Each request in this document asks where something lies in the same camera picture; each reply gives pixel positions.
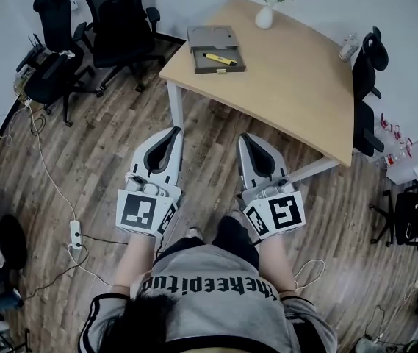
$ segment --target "office chair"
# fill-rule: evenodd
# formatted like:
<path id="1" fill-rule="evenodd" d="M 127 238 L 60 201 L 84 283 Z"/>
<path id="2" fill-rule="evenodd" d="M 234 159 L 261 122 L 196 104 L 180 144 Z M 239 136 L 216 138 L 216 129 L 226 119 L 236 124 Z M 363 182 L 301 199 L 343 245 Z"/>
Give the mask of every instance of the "office chair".
<path id="1" fill-rule="evenodd" d="M 135 90 L 145 88 L 137 76 L 134 64 L 158 60 L 165 64 L 162 55 L 150 54 L 155 49 L 154 34 L 159 21 L 155 7 L 143 10 L 142 0 L 86 0 L 93 16 L 93 31 L 96 34 L 93 47 L 93 62 L 96 68 L 111 68 L 110 74 L 101 83 L 107 83 L 124 67 L 129 67 L 137 80 Z M 151 22 L 151 30 L 146 18 Z"/>
<path id="2" fill-rule="evenodd" d="M 52 54 L 37 64 L 32 58 L 26 58 L 21 64 L 28 64 L 35 72 L 26 83 L 24 93 L 32 100 L 44 104 L 49 115 L 49 107 L 60 97 L 63 99 L 63 121 L 65 125 L 73 123 L 68 120 L 68 98 L 72 92 L 94 93 L 102 96 L 102 91 L 83 87 L 80 79 L 88 73 L 94 76 L 94 70 L 87 66 L 75 73 L 82 65 L 84 52 L 75 40 L 84 37 L 86 23 L 80 24 L 71 37 L 71 3 L 70 0 L 34 0 L 33 8 L 39 12 L 47 48 Z"/>
<path id="3" fill-rule="evenodd" d="M 384 71 L 388 66 L 388 53 L 381 42 L 382 34 L 377 27 L 367 34 L 362 41 L 353 67 L 354 100 L 362 101 L 365 96 L 372 92 L 381 99 L 380 91 L 375 87 L 375 69 Z"/>
<path id="4" fill-rule="evenodd" d="M 381 42 L 381 33 L 377 27 L 367 34 L 361 51 L 353 67 L 354 86 L 354 136 L 353 146 L 366 156 L 373 156 L 374 150 L 383 152 L 384 144 L 373 135 L 373 110 L 363 99 L 374 93 L 381 99 L 381 93 L 375 87 L 375 69 L 383 71 L 388 65 L 388 54 Z"/>
<path id="5" fill-rule="evenodd" d="M 393 244 L 395 236 L 398 245 L 416 246 L 418 250 L 418 241 L 415 241 L 418 238 L 418 180 L 414 180 L 411 187 L 398 194 L 395 211 L 390 190 L 384 191 L 383 195 L 388 196 L 388 212 L 374 204 L 369 205 L 370 209 L 377 211 L 386 219 L 382 231 L 377 238 L 370 240 L 370 243 L 376 244 L 389 230 L 390 240 L 386 242 L 387 247 Z"/>

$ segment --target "pen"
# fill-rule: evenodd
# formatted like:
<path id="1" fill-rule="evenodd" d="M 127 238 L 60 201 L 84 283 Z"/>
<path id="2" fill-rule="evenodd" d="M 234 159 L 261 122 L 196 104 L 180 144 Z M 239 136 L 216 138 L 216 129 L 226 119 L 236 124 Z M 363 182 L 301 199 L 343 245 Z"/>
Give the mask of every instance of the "pen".
<path id="1" fill-rule="evenodd" d="M 216 62 L 223 63 L 223 64 L 226 64 L 226 65 L 234 66 L 234 65 L 237 64 L 236 60 L 227 59 L 225 57 L 221 57 L 221 56 L 217 56 L 217 55 L 213 55 L 213 54 L 208 54 L 206 52 L 204 52 L 202 55 L 205 56 L 207 59 L 215 60 Z"/>

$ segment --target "wooden floor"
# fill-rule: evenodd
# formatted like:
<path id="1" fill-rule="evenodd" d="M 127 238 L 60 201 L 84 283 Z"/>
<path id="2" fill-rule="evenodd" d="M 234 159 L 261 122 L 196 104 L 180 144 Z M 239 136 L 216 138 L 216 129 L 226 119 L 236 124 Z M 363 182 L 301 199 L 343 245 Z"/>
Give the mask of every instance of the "wooden floor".
<path id="1" fill-rule="evenodd" d="M 159 46 L 167 56 L 176 50 L 168 43 Z M 71 128 L 62 122 L 60 104 L 47 116 L 40 134 L 46 164 L 74 205 L 84 234 L 127 239 L 115 228 L 118 188 L 124 184 L 135 148 L 171 125 L 166 84 L 158 71 L 159 66 L 152 64 L 145 80 L 148 86 L 141 94 L 134 91 L 135 82 L 124 71 L 103 98 L 77 96 L 71 106 Z M 96 79 L 103 75 L 98 73 Z M 213 238 L 218 220 L 234 205 L 239 190 L 235 143 L 240 133 L 252 132 L 268 140 L 283 153 L 290 171 L 320 158 L 297 140 L 195 93 L 185 93 L 183 105 L 186 133 L 179 187 L 185 197 L 165 246 L 190 226 L 203 228 L 207 241 Z M 0 214 L 12 211 L 27 236 L 29 261 L 21 282 L 26 297 L 73 264 L 66 251 L 72 215 L 46 176 L 28 113 L 19 113 L 11 128 L 12 145 L 0 143 L 0 187 L 5 189 Z M 418 325 L 413 314 L 417 293 L 406 303 L 403 298 L 418 277 L 418 252 L 369 242 L 372 227 L 383 224 L 383 218 L 372 213 L 368 204 L 385 206 L 381 191 L 389 182 L 384 173 L 355 155 L 350 168 L 338 166 L 298 187 L 307 225 L 285 235 L 285 245 L 294 271 L 309 259 L 326 262 L 321 280 L 300 294 L 313 301 L 337 331 L 339 350 L 348 352 L 364 334 L 377 304 L 386 310 L 384 339 L 408 342 Z M 86 268 L 111 282 L 124 247 L 86 238 L 84 245 L 90 251 Z M 317 272 L 318 268 L 308 269 L 299 283 Z M 27 300 L 22 310 L 9 313 L 13 334 L 19 339 L 23 328 L 30 328 L 34 352 L 74 352 L 91 299 L 106 291 L 106 286 L 82 270 L 69 271 Z M 376 315 L 367 332 L 376 336 L 380 321 L 381 315 Z"/>

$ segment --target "black cable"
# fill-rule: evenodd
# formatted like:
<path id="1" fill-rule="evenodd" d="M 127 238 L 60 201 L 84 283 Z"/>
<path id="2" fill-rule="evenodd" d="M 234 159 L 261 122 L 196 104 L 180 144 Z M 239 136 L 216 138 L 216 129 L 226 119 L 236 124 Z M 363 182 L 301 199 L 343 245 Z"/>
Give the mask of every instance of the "black cable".
<path id="1" fill-rule="evenodd" d="M 37 128 L 37 124 L 35 124 L 36 121 L 40 122 L 40 125 L 39 125 L 38 128 Z M 40 133 L 46 127 L 46 116 L 44 114 L 40 114 L 39 118 L 34 120 L 34 124 L 32 123 L 32 118 L 31 118 L 31 128 L 30 129 L 31 129 L 32 136 L 40 135 Z"/>
<path id="2" fill-rule="evenodd" d="M 36 290 L 34 290 L 34 292 L 30 295 L 30 296 L 28 296 L 28 297 L 26 297 L 25 299 L 24 299 L 24 302 L 26 302 L 28 299 L 31 299 L 31 298 L 33 298 L 33 297 L 35 297 L 35 295 L 37 294 L 37 292 L 38 291 L 40 291 L 40 290 L 44 290 L 44 289 L 47 289 L 47 288 L 50 288 L 61 276 L 63 276 L 64 274 L 66 274 L 67 272 L 69 272 L 69 271 L 71 271 L 72 269 L 75 269 L 75 268 L 78 268 L 80 265 L 82 265 L 85 261 L 86 261 L 86 259 L 88 258 L 88 256 L 89 256 L 89 251 L 88 251 L 88 249 L 85 247 L 85 246 L 83 246 L 82 245 L 82 247 L 83 247 L 83 249 L 86 251 L 86 256 L 84 257 L 84 259 L 79 263 L 79 265 L 74 265 L 73 267 L 70 267 L 70 268 L 68 268 L 68 269 L 65 269 L 63 272 L 61 272 L 61 273 L 59 273 L 55 278 L 54 278 L 54 281 L 52 281 L 50 284 L 48 284 L 48 285 L 46 285 L 46 286 L 41 286 L 40 288 L 37 288 Z"/>
<path id="3" fill-rule="evenodd" d="M 116 242 L 115 240 L 105 240 L 105 239 L 101 239 L 101 238 L 94 238 L 91 235 L 79 234 L 79 233 L 77 233 L 77 234 L 78 234 L 78 236 L 86 237 L 86 238 L 89 238 L 89 239 L 92 239 L 92 240 L 97 240 L 99 242 L 125 244 L 126 246 L 128 245 L 128 243 L 126 243 L 126 242 Z"/>
<path id="4" fill-rule="evenodd" d="M 375 308 L 373 309 L 372 318 L 369 320 L 369 323 L 367 323 L 367 325 L 365 326 L 364 335 L 367 334 L 367 328 L 369 328 L 369 325 L 373 322 L 373 319 L 375 317 L 375 311 L 377 311 L 377 309 L 379 309 L 383 313 L 383 315 L 382 315 L 382 321 L 380 322 L 380 326 L 378 328 L 378 336 L 380 336 L 380 333 L 381 333 L 381 330 L 382 330 L 383 321 L 385 320 L 385 310 L 379 304 L 377 304 L 375 306 Z"/>
<path id="5" fill-rule="evenodd" d="M 395 346 L 406 346 L 405 344 L 389 343 L 388 341 L 378 340 L 377 343 L 390 344 Z"/>
<path id="6" fill-rule="evenodd" d="M 106 242 L 106 243 L 114 243 L 114 244 L 124 244 L 124 245 L 128 245 L 128 243 L 126 243 L 126 242 L 117 242 L 117 241 L 115 241 L 115 240 L 106 240 L 106 239 L 101 239 L 101 238 L 94 238 L 94 237 L 92 237 L 91 235 L 87 235 L 87 234 L 79 234 L 79 233 L 76 233 L 77 234 L 77 237 L 79 237 L 79 236 L 82 236 L 82 237 L 86 237 L 86 238 L 89 238 L 89 239 L 92 239 L 92 240 L 97 240 L 98 242 Z M 156 253 L 156 257 L 158 257 L 158 255 L 159 255 L 159 251 L 161 250 L 163 248 L 163 239 L 161 239 L 161 241 L 160 241 L 160 243 L 159 243 L 159 247 L 158 247 L 158 249 L 155 251 L 155 253 Z"/>
<path id="7" fill-rule="evenodd" d="M 161 241 L 159 242 L 158 249 L 156 250 L 156 257 L 159 256 L 159 250 L 161 250 L 162 248 L 163 248 L 163 237 L 162 237 Z"/>

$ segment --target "chair base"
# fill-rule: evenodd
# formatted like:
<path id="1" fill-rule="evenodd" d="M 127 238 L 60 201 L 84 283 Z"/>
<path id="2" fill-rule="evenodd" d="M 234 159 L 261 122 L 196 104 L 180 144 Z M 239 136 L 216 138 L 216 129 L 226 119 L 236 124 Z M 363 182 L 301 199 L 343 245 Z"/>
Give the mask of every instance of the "chair base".
<path id="1" fill-rule="evenodd" d="M 96 97 L 98 98 L 104 95 L 102 90 L 94 90 L 94 89 L 86 88 L 84 86 L 84 83 L 83 81 L 81 81 L 81 78 L 85 74 L 89 74 L 91 77 L 94 77 L 95 71 L 90 66 L 87 66 L 83 68 L 79 73 L 75 74 L 74 78 L 68 84 L 67 92 L 62 96 L 63 121 L 65 122 L 65 125 L 68 127 L 73 126 L 73 122 L 68 120 L 68 99 L 70 98 L 71 93 L 92 93 L 92 94 L 95 94 Z M 44 111 L 46 112 L 47 115 L 52 114 L 52 111 L 50 110 L 50 106 L 53 105 L 54 103 L 55 101 L 50 104 L 45 105 Z"/>
<path id="2" fill-rule="evenodd" d="M 145 90 L 145 86 L 143 84 L 142 81 L 142 75 L 138 74 L 137 71 L 135 70 L 134 64 L 135 63 L 141 63 L 141 62 L 146 62 L 149 60 L 157 60 L 158 64 L 160 64 L 161 66 L 165 65 L 166 63 L 166 59 L 163 55 L 145 55 L 143 57 L 139 57 L 137 60 L 135 60 L 132 63 L 126 63 L 126 64 L 120 64 L 120 65 L 116 65 L 111 72 L 106 76 L 106 78 L 104 78 L 104 80 L 101 82 L 101 85 L 99 86 L 99 88 L 101 89 L 101 91 L 105 91 L 107 89 L 107 83 L 109 81 L 111 81 L 111 79 L 114 78 L 114 76 L 116 74 L 118 74 L 120 71 L 122 71 L 125 67 L 129 67 L 132 75 L 135 78 L 135 81 L 137 82 L 137 86 L 135 87 L 135 91 L 137 91 L 138 93 L 141 93 Z"/>
<path id="3" fill-rule="evenodd" d="M 390 240 L 385 243 L 385 246 L 390 247 L 393 244 L 393 240 L 394 240 L 395 216 L 394 216 L 394 210 L 393 210 L 392 193 L 390 192 L 390 190 L 385 190 L 383 192 L 383 197 L 387 197 L 387 196 L 388 196 L 388 210 L 389 210 L 388 212 L 386 212 L 385 210 L 377 207 L 374 204 L 369 204 L 370 209 L 373 209 L 377 213 L 380 213 L 386 219 L 385 226 L 381 230 L 380 234 L 378 235 L 377 238 L 371 239 L 370 244 L 377 244 L 380 241 L 380 239 L 385 235 L 387 230 L 389 230 L 390 231 Z M 417 251 L 418 251 L 418 241 L 417 242 L 406 242 L 404 244 L 407 245 L 407 246 L 415 246 Z"/>

